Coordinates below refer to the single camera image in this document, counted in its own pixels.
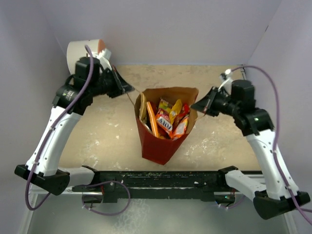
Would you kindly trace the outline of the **brown chips bag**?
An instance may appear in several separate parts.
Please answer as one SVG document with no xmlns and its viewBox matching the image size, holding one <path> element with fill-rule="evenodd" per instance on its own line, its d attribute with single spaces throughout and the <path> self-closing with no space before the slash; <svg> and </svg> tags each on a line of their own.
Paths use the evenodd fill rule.
<svg viewBox="0 0 312 234">
<path fill-rule="evenodd" d="M 146 103 L 147 103 L 147 99 L 146 99 L 146 96 L 141 92 L 140 93 L 140 109 L 139 109 L 139 120 L 146 124 L 147 122 L 147 106 L 146 106 Z"/>
</svg>

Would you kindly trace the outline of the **orange chips bag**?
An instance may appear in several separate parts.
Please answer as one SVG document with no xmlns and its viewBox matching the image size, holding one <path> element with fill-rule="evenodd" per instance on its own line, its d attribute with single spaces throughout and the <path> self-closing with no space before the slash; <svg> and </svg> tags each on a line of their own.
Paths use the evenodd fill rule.
<svg viewBox="0 0 312 234">
<path fill-rule="evenodd" d="M 150 119 L 150 124 L 152 128 L 152 133 L 155 137 L 159 138 L 159 132 L 158 132 L 158 127 L 157 127 L 157 122 L 156 122 L 156 116 L 154 114 L 154 111 L 152 109 L 151 103 L 148 101 L 146 103 L 147 111 L 149 114 L 149 119 Z"/>
</svg>

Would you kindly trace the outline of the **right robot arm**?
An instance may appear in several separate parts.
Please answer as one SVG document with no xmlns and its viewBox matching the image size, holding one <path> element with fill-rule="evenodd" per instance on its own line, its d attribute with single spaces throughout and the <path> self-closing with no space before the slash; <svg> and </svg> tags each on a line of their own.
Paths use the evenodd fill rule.
<svg viewBox="0 0 312 234">
<path fill-rule="evenodd" d="M 231 166 L 218 171 L 217 186 L 223 191 L 234 188 L 253 202 L 258 215 L 268 220 L 290 212 L 297 205 L 310 202 L 307 192 L 300 191 L 292 180 L 274 139 L 277 130 L 268 112 L 255 106 L 255 88 L 248 80 L 235 80 L 231 92 L 212 87 L 191 108 L 216 117 L 220 113 L 233 117 L 235 125 L 250 144 L 258 160 L 265 183 L 243 174 Z"/>
</svg>

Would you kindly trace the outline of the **yellow snack packet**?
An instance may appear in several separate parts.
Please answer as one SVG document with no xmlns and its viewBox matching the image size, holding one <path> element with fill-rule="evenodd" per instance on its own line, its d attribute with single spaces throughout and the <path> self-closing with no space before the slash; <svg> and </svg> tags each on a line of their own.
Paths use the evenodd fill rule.
<svg viewBox="0 0 312 234">
<path fill-rule="evenodd" d="M 177 115 L 181 112 L 182 110 L 182 101 L 180 99 L 178 99 L 175 104 L 172 106 L 171 111 L 169 113 L 169 119 L 170 119 L 170 123 L 173 124 L 175 121 L 175 118 L 177 117 Z"/>
</svg>

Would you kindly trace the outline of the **red snack packet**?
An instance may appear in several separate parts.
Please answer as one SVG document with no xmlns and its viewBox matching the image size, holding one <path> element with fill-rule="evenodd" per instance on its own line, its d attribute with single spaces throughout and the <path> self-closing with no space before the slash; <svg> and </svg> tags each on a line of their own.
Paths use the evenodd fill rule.
<svg viewBox="0 0 312 234">
<path fill-rule="evenodd" d="M 178 126 L 178 124 L 180 123 L 180 121 L 189 114 L 190 112 L 190 107 L 188 104 L 183 104 L 182 109 L 180 111 L 180 113 L 175 117 L 174 123 L 173 123 L 173 127 L 176 128 Z"/>
</svg>

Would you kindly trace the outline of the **red paper bag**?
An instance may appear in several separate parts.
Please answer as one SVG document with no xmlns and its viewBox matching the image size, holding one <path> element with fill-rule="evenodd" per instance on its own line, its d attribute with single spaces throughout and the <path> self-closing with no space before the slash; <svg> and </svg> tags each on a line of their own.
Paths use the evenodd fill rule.
<svg viewBox="0 0 312 234">
<path fill-rule="evenodd" d="M 142 158 L 165 165 L 198 120 L 199 90 L 191 87 L 146 89 L 133 102 Z"/>
</svg>

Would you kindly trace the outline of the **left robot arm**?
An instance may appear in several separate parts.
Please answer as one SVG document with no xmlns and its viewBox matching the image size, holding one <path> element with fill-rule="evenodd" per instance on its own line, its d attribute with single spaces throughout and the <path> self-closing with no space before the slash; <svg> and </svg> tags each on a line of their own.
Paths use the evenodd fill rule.
<svg viewBox="0 0 312 234">
<path fill-rule="evenodd" d="M 53 100 L 49 122 L 31 158 L 17 165 L 14 173 L 45 191 L 60 195 L 74 179 L 73 172 L 59 169 L 66 142 L 94 97 L 116 98 L 134 91 L 108 61 L 81 57 L 75 71 L 61 86 Z"/>
</svg>

